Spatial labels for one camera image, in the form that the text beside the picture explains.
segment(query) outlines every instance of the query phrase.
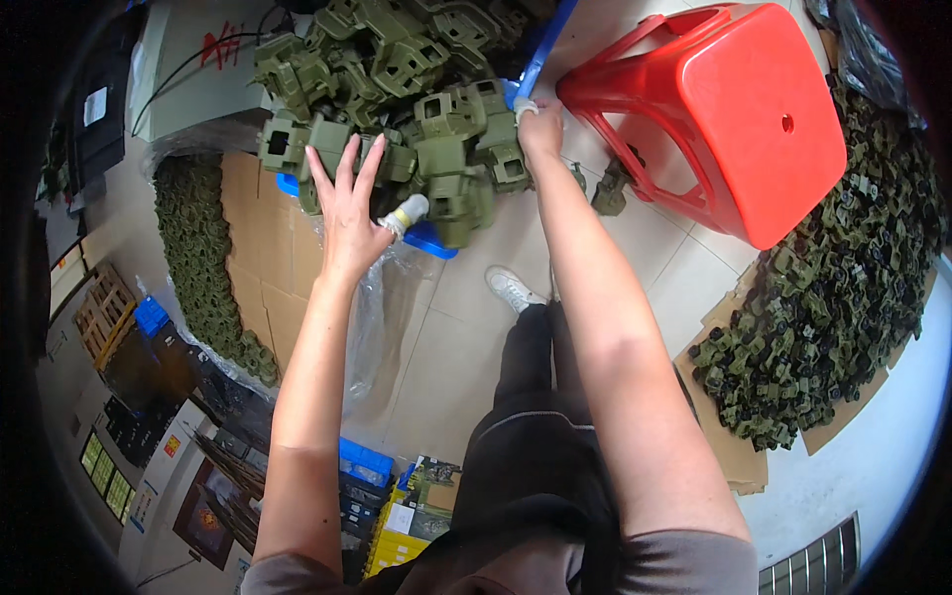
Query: hand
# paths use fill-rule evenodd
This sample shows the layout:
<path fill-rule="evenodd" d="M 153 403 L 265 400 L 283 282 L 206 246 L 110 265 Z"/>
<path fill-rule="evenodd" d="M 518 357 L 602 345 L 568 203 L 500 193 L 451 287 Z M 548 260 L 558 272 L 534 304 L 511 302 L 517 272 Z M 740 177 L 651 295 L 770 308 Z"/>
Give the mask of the hand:
<path fill-rule="evenodd" d="M 324 266 L 321 276 L 330 275 L 356 285 L 370 265 L 393 242 L 393 233 L 370 221 L 370 191 L 384 156 L 387 142 L 380 134 L 353 180 L 354 159 L 360 136 L 354 134 L 344 149 L 334 184 L 330 183 L 317 149 L 306 147 L 310 173 L 317 186 L 317 198 L 324 213 Z"/>
<path fill-rule="evenodd" d="M 544 161 L 546 157 L 560 159 L 562 152 L 562 102 L 540 97 L 535 100 L 539 115 L 523 113 L 519 122 L 519 144 L 526 155 L 526 164 Z"/>

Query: person's right hand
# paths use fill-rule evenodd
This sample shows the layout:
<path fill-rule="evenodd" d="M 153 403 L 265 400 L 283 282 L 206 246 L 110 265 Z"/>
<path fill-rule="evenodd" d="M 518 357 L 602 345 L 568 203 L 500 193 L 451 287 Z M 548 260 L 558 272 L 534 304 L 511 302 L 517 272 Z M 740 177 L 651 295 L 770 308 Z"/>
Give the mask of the person's right hand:
<path fill-rule="evenodd" d="M 526 164 L 539 163 L 546 157 L 560 159 L 562 152 L 562 102 L 555 98 L 535 99 L 539 114 L 523 113 L 519 121 L 519 144 L 526 155 Z"/>

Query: framed picture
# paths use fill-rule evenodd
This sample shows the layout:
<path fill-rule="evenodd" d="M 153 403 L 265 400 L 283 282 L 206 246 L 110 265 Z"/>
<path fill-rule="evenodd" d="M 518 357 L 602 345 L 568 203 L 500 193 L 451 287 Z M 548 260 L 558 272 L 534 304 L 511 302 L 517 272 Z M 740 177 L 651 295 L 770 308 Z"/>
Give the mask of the framed picture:
<path fill-rule="evenodd" d="M 206 459 L 191 482 L 172 530 L 206 560 L 224 570 L 234 537 L 211 511 L 198 486 L 204 486 L 208 494 L 215 494 L 223 500 L 230 493 L 238 491 L 231 481 Z"/>

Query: person's left hand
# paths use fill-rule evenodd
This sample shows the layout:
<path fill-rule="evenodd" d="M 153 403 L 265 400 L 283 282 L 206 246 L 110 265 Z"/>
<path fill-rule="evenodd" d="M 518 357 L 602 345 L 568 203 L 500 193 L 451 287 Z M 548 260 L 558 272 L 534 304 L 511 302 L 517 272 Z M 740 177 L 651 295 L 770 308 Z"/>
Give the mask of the person's left hand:
<path fill-rule="evenodd" d="M 305 149 L 324 213 L 324 267 L 321 276 L 329 274 L 345 283 L 356 284 L 393 242 L 393 233 L 373 223 L 369 217 L 370 191 L 386 144 L 383 134 L 377 136 L 354 182 L 353 166 L 360 136 L 354 134 L 350 137 L 337 167 L 334 184 L 327 178 L 317 150 L 311 146 Z"/>

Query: metal vent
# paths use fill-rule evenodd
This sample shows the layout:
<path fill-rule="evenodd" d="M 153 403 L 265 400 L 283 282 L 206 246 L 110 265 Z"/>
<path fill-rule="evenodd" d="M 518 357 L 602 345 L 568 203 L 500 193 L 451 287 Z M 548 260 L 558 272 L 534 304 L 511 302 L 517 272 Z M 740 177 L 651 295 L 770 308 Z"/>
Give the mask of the metal vent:
<path fill-rule="evenodd" d="M 856 513 L 786 560 L 761 570 L 760 595 L 836 595 L 860 567 L 860 524 Z"/>

